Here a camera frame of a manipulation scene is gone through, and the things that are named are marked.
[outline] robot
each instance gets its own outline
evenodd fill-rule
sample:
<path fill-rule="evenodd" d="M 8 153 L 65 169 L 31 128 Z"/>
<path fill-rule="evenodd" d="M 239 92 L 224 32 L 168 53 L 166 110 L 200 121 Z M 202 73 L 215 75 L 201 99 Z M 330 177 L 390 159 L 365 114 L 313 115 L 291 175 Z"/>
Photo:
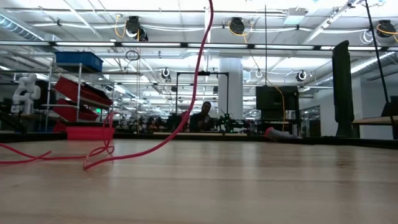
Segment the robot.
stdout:
<path fill-rule="evenodd" d="M 36 74 L 24 75 L 19 79 L 18 88 L 12 96 L 11 113 L 32 113 L 33 100 L 40 98 L 40 87 L 35 85 L 36 79 Z"/>

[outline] blue storage box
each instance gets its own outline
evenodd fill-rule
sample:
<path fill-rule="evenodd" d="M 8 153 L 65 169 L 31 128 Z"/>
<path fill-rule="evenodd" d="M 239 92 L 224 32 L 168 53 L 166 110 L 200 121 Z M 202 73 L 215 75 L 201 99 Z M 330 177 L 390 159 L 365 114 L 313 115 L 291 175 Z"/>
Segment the blue storage box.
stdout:
<path fill-rule="evenodd" d="M 79 72 L 82 63 L 82 72 L 102 72 L 103 61 L 92 52 L 56 52 L 55 63 L 69 72 Z"/>

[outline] red wire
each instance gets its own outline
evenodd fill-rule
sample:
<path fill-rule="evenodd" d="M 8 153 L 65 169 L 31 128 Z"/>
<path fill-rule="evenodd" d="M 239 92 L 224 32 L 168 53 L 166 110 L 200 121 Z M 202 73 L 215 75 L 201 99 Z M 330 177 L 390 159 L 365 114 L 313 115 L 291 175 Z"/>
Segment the red wire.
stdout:
<path fill-rule="evenodd" d="M 31 159 L 24 160 L 24 161 L 0 161 L 0 164 L 20 164 L 20 163 L 32 162 L 32 161 L 35 161 L 37 159 L 42 159 L 42 160 L 85 159 L 83 161 L 83 169 L 84 170 L 88 170 L 88 169 L 90 169 L 90 168 L 92 168 L 94 166 L 97 166 L 98 164 L 101 164 L 103 162 L 115 161 L 115 160 L 120 160 L 120 159 L 129 159 L 129 158 L 144 156 L 146 154 L 152 153 L 152 152 L 160 149 L 162 146 L 167 144 L 184 127 L 184 124 L 188 121 L 189 114 L 190 114 L 190 112 L 191 112 L 191 110 L 193 108 L 193 105 L 195 104 L 196 95 L 197 95 L 197 83 L 198 83 L 198 72 L 199 72 L 200 60 L 201 60 L 201 56 L 202 56 L 202 53 L 203 53 L 203 49 L 205 48 L 205 42 L 206 42 L 206 39 L 207 39 L 207 35 L 208 35 L 209 31 L 211 30 L 211 27 L 213 25 L 214 9 L 213 9 L 213 1 L 212 0 L 209 0 L 209 5 L 210 5 L 210 21 L 209 21 L 209 26 L 207 27 L 207 30 L 205 32 L 205 35 L 203 36 L 203 40 L 201 42 L 200 49 L 199 49 L 197 65 L 196 65 L 196 68 L 195 68 L 195 78 L 194 78 L 194 81 L 193 81 L 193 94 L 192 94 L 191 104 L 189 106 L 189 109 L 188 109 L 187 113 L 184 114 L 184 116 L 182 118 L 182 121 L 179 124 L 179 126 L 177 127 L 177 129 L 169 137 L 167 137 L 163 142 L 161 142 L 157 146 L 154 146 L 151 149 L 148 149 L 148 150 L 143 151 L 143 152 L 138 152 L 138 153 L 135 153 L 135 154 L 125 155 L 125 156 L 109 157 L 109 158 L 105 158 L 105 159 L 93 162 L 93 163 L 88 164 L 88 165 L 87 165 L 87 160 L 90 157 L 96 156 L 96 155 L 102 153 L 105 150 L 108 152 L 109 155 L 111 155 L 113 153 L 114 146 L 109 146 L 109 144 L 111 142 L 112 135 L 109 135 L 109 136 L 105 137 L 104 146 L 101 146 L 101 147 L 98 147 L 98 148 L 92 150 L 87 156 L 75 156 L 75 157 L 45 157 L 46 155 L 50 154 L 51 151 L 46 152 L 45 154 L 42 154 L 41 156 L 35 157 L 35 156 L 28 155 L 26 153 L 23 153 L 21 151 L 18 151 L 16 149 L 10 147 L 10 146 L 7 146 L 5 144 L 1 144 L 0 143 L 0 147 L 4 147 L 6 149 L 9 149 L 12 152 L 15 152 L 15 153 L 17 153 L 17 154 L 19 154 L 21 156 L 25 156 L 25 157 L 31 158 Z M 103 136 L 105 136 L 104 131 L 105 131 L 105 124 L 106 124 L 107 120 L 109 120 L 109 128 L 112 129 L 113 115 L 114 114 L 117 114 L 117 113 L 112 112 L 109 115 L 107 115 L 107 117 L 105 118 L 104 123 L 103 123 Z"/>

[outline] pillar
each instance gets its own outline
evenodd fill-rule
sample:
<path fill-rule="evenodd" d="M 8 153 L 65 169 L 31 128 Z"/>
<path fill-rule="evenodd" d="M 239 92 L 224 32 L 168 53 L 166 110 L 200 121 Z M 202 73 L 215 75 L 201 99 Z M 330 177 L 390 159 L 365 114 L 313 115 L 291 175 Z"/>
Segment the pillar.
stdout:
<path fill-rule="evenodd" d="M 243 118 L 243 66 L 240 58 L 220 58 L 219 72 L 229 72 L 228 113 L 234 119 Z M 218 114 L 227 113 L 227 77 L 218 75 Z"/>

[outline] man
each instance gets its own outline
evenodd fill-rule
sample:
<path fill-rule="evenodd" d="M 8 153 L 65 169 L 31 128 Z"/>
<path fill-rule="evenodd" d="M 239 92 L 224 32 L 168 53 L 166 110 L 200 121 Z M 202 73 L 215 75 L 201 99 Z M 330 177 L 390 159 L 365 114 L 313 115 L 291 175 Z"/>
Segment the man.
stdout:
<path fill-rule="evenodd" d="M 204 102 L 201 106 L 201 112 L 191 116 L 190 131 L 211 131 L 214 129 L 214 120 L 208 113 L 211 108 L 210 102 Z"/>

